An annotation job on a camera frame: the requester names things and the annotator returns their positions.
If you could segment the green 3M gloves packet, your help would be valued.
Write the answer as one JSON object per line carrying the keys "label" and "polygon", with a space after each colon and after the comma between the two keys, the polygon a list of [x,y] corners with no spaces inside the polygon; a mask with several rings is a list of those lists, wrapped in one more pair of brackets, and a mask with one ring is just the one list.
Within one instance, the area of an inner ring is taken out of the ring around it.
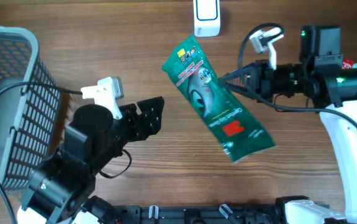
{"label": "green 3M gloves packet", "polygon": [[276,146],[249,110],[219,86],[218,76],[194,35],[172,51],[162,71],[168,74],[233,163]]}

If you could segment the red white snack packet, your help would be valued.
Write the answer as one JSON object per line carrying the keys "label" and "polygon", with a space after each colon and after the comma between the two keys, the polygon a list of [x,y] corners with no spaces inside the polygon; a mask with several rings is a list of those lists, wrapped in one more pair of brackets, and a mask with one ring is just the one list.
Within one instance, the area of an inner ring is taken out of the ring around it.
{"label": "red white snack packet", "polygon": [[351,68],[353,68],[354,64],[355,64],[354,61],[346,58],[346,59],[343,60],[343,63],[342,63],[341,67],[342,67],[342,69],[351,69]]}

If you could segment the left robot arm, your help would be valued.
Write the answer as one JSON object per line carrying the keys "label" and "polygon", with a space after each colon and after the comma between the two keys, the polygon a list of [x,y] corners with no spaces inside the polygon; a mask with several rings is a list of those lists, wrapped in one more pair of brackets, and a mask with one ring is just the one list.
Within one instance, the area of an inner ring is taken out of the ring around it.
{"label": "left robot arm", "polygon": [[129,142],[144,141],[161,129],[164,99],[123,105],[121,119],[104,106],[81,106],[65,129],[64,141],[30,174],[17,213],[18,223],[113,223],[113,207],[94,197],[96,176],[127,153]]}

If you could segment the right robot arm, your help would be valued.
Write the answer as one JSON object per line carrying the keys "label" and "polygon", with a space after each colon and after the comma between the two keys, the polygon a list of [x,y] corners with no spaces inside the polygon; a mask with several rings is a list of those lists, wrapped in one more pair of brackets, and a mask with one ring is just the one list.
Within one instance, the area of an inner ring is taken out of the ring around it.
{"label": "right robot arm", "polygon": [[320,116],[331,139],[345,193],[345,211],[333,211],[308,197],[280,197],[274,220],[279,223],[357,223],[357,68],[344,69],[341,30],[338,26],[303,26],[298,64],[279,65],[274,42],[283,37],[283,27],[265,23],[245,37],[258,53],[269,52],[267,60],[244,65],[219,79],[230,91],[257,100],[277,111],[274,95],[297,93],[312,100],[302,108]]}

